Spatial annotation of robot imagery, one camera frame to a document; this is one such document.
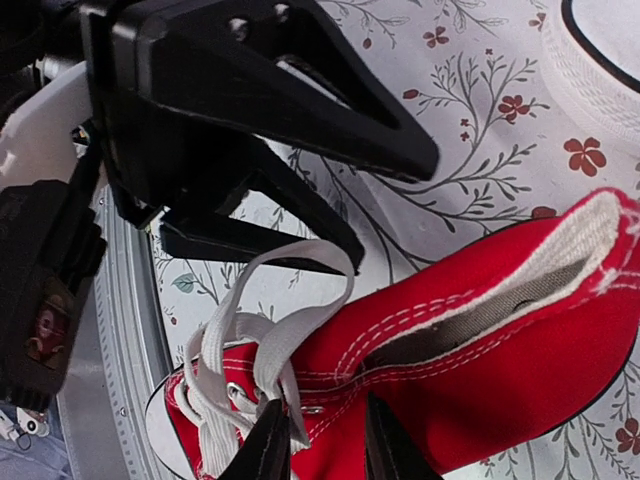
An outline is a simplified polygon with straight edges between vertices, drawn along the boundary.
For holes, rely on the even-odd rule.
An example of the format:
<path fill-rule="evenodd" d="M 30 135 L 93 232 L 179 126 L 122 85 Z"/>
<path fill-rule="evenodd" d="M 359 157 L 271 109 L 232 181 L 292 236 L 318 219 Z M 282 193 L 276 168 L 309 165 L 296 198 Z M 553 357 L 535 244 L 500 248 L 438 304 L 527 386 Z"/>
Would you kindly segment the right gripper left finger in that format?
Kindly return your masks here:
<path fill-rule="evenodd" d="M 220 480 L 289 480 L 290 420 L 281 400 L 267 403 Z"/>

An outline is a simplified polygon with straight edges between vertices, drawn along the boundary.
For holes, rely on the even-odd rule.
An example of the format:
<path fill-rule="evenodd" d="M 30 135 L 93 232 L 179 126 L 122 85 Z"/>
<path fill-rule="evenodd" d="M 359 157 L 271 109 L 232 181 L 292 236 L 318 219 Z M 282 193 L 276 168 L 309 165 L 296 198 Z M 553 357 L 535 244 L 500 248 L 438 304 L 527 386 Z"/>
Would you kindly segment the red sneaker with laces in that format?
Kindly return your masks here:
<path fill-rule="evenodd" d="M 639 156 L 639 3 L 551 1 L 541 33 L 542 76 L 585 132 Z"/>

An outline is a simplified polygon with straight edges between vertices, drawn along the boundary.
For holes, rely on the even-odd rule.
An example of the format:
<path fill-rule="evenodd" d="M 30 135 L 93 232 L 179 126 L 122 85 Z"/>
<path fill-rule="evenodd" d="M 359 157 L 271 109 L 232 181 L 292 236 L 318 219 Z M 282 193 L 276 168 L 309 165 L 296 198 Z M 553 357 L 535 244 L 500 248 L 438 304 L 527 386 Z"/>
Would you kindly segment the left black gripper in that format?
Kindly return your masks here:
<path fill-rule="evenodd" d="M 120 214 L 234 230 L 255 135 L 408 182 L 434 140 L 313 1 L 88 1 L 95 113 Z"/>

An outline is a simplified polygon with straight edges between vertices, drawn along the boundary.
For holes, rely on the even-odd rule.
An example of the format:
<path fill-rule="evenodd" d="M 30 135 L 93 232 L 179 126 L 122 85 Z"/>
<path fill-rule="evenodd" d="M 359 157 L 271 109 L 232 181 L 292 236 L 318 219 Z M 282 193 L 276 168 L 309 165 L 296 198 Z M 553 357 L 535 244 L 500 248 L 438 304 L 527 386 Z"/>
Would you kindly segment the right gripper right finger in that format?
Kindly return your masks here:
<path fill-rule="evenodd" d="M 391 407 L 370 392 L 365 418 L 368 480 L 442 480 L 425 460 Z"/>

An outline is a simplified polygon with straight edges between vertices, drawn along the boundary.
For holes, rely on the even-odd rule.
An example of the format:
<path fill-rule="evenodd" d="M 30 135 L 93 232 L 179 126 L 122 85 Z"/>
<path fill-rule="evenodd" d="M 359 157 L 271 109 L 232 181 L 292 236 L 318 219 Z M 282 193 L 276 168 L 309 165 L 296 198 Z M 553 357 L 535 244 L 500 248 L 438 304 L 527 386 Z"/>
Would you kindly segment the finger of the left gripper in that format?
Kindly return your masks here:
<path fill-rule="evenodd" d="M 243 263 L 310 237 L 326 240 L 358 268 L 364 246 L 347 221 L 263 140 L 230 144 L 161 216 L 173 258 Z"/>

